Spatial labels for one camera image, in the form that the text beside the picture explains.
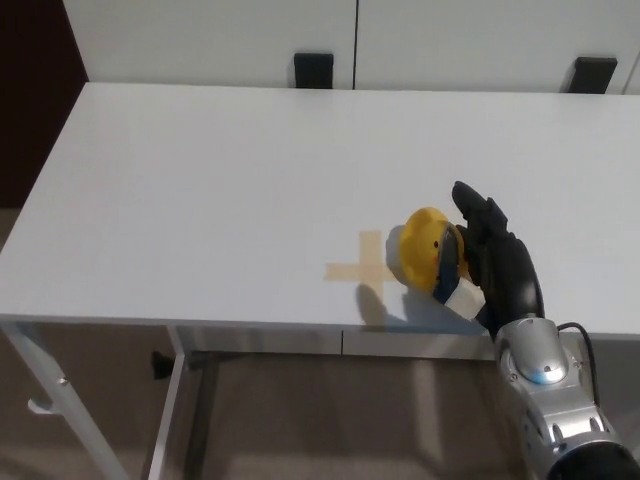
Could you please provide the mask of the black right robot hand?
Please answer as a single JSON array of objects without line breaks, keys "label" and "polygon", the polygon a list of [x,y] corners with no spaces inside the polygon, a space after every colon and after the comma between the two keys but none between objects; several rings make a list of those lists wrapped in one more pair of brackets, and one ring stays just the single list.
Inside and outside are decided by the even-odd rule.
[{"label": "black right robot hand", "polygon": [[484,295],[479,323],[492,339],[513,321],[543,318],[534,264],[525,244],[507,229],[500,207],[462,181],[454,183],[452,199],[467,224],[445,226],[438,243],[434,298],[448,300],[468,273]]}]

